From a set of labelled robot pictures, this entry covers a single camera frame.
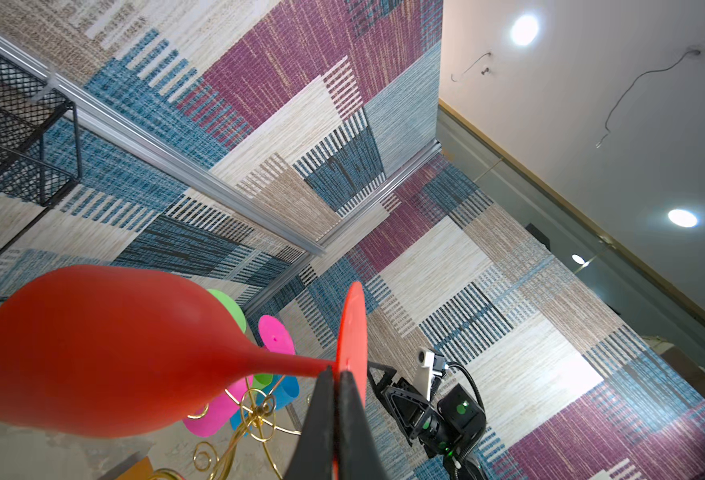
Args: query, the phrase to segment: hanging wire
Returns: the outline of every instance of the hanging wire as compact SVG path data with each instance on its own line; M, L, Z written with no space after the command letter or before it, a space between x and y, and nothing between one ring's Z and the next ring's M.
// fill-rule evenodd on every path
M482 54L480 57L478 57L478 60L474 61L472 65L467 67L467 70L465 70L464 72L462 72L462 74L459 75L459 78L462 78L467 72L469 72L470 68L473 68L476 63L481 61L481 58L485 57L486 55L488 55L490 57L491 54L492 54L491 52L486 52L486 53ZM481 72L481 75L485 75L488 72L489 72L489 68L486 67L486 69L483 72ZM451 81L452 82L459 82L459 80L454 80L454 74L451 74Z
M688 55L689 53L693 53L693 54L695 54L695 55L699 55L700 53L702 53L702 50L698 50L698 49L696 49L696 48L690 48L690 49L686 50L686 53L684 53L683 55L681 55L681 57L678 59L677 62L673 63L673 64L670 65L669 67L663 68L662 70L649 70L649 71L647 71L647 72L643 72L642 74L638 75L638 76L635 78L635 80L633 81L633 83L630 84L630 87L628 87L627 90L625 90L625 92L622 94L622 96L619 97L619 100L617 100L617 102L614 104L614 107L611 109L611 111L608 112L608 116L606 117L606 121L603 123L603 126L604 126L604 128L606 129L606 133L603 135L603 137L601 137L601 141L599 141L599 142L597 142L597 144L595 144L595 148L600 148L601 145L603 144L603 140L605 140L606 137L608 137L608 135L611 133L611 130L608 129L608 120L611 119L611 114L613 114L613 113L614 113L614 110L616 110L617 107L619 106L619 102L621 102L622 99L625 98L625 95L627 95L627 92L630 91L630 89L635 86L635 82L637 82L639 78L643 77L643 76L646 75L646 74L649 74L649 73L656 73L656 72L666 72L666 71L668 71L668 70L673 69L673 67L675 67L675 65L677 65L677 64L679 64L679 63L681 63L681 62L683 62L684 58L685 58L686 55Z

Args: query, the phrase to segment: white ceiling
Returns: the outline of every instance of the white ceiling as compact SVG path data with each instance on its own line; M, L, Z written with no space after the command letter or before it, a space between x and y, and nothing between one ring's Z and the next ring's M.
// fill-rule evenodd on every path
M705 0L445 0L440 96L705 309ZM521 14L540 22L510 40ZM609 110L633 79L609 123ZM488 50L460 82L461 74ZM491 74L481 75L484 65ZM692 229L667 212L687 208Z

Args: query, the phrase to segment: recessed light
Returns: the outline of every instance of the recessed light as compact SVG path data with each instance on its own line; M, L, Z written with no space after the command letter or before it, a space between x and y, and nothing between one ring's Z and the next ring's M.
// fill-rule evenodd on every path
M519 45L528 45L534 41L539 33L539 22L533 15L523 15L510 30L512 41Z
M692 212L678 208L675 210L670 210L667 213L667 218L669 218L675 225L684 226L686 228L691 228L699 222L697 217Z

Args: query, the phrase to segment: gold trim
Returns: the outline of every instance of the gold trim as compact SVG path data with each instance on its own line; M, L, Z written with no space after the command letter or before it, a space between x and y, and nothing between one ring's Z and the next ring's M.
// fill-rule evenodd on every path
M594 235L603 240L608 246L610 246L617 254L624 257L626 262L631 264L639 274L651 282L656 288L662 291L665 295L670 297L680 308L684 309L692 318L698 321L705 327L705 310L696 304L692 299L686 296L683 292L677 289L672 283L665 280L665 278L654 271L648 264L643 260L638 258L635 254L630 252L626 246L618 242L613 236L609 235L606 230L600 228L597 223L591 220L587 215L583 214L578 210L577 207L570 204L568 200L561 197L558 192L553 190L549 185L547 185L541 178L537 177L531 170L526 168L521 162L516 160L511 154L507 153L505 149L500 147L491 138L487 137L481 130L470 123L466 118L462 116L457 110L448 105L442 98L438 99L438 106L443 110L449 117L451 117L458 124L472 134L475 138L485 144L487 147L494 150L498 155L502 157L502 160L517 170L518 173L528 180L531 184L537 187L544 195L549 197L549 199L558 205L563 211L572 216L578 221L585 229L592 232Z

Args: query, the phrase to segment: patchwork fabric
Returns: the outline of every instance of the patchwork fabric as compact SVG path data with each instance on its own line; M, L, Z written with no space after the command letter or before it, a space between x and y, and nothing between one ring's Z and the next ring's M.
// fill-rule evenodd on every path
M433 139L442 14L439 0L10 0L0 35L317 240ZM174 272L244 303L303 254L97 135L81 143L81 184L0 259L0 298L81 262ZM45 147L74 167L69 122ZM0 246L40 212L24 189L1 188Z
M705 471L703 398L443 157L371 218L251 315L251 327L277 314L300 339L297 353L332 358L344 296L360 280L370 360L412 379L416 352L431 346L473 375L489 420L476 453L490 478ZM450 374L439 395L457 382L469 390ZM300 418L313 385L300 382ZM448 477L437 458L405 445L374 398L367 418L391 478Z

